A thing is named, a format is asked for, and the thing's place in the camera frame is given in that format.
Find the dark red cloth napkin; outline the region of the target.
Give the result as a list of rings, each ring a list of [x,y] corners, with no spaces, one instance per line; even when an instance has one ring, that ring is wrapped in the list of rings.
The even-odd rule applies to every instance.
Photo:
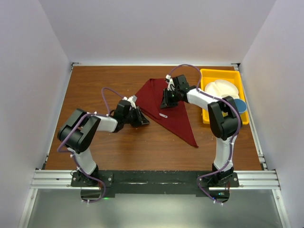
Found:
[[[165,129],[180,137],[186,143],[193,147],[198,147],[186,107],[183,102],[179,102],[176,107],[161,109],[163,90],[167,87],[166,82],[161,79],[151,78],[135,94],[137,97],[136,105],[141,111],[163,126]],[[166,115],[168,118],[159,116],[159,113]]]

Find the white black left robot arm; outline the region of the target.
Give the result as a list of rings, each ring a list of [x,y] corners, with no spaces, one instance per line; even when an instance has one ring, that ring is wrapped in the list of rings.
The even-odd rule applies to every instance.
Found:
[[[99,168],[90,151],[91,142],[97,131],[117,133],[126,124],[137,128],[148,125],[149,120],[143,115],[135,102],[120,100],[114,110],[107,115],[89,113],[76,109],[57,133],[61,144],[58,152],[68,152],[76,164],[76,172],[87,186],[102,187]]]

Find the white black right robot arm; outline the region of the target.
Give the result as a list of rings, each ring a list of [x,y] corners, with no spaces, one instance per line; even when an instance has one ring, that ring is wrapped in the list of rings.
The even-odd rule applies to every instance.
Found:
[[[167,75],[165,81],[168,86],[163,90],[161,108],[175,107],[178,102],[183,101],[208,111],[209,126],[216,137],[216,157],[212,172],[199,177],[199,182],[208,181],[209,184],[223,186],[234,171],[234,143],[242,127],[234,98],[220,98],[204,92],[197,86],[190,86],[184,75]]]

